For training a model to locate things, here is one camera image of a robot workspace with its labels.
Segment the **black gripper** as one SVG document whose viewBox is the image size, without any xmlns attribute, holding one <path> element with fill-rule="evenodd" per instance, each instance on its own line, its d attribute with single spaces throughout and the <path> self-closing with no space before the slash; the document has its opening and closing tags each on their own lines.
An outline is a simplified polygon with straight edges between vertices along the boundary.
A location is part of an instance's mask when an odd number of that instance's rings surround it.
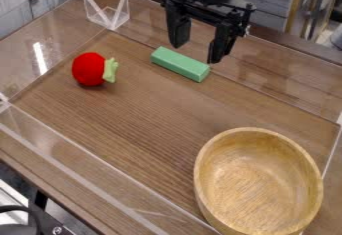
<svg viewBox="0 0 342 235">
<path fill-rule="evenodd" d="M 193 20 L 217 28 L 209 48 L 209 64 L 219 63 L 230 54 L 237 37 L 246 35 L 257 10 L 246 0 L 162 0 L 162 7 L 167 16 L 168 39 L 175 48 L 190 40 Z"/>
</svg>

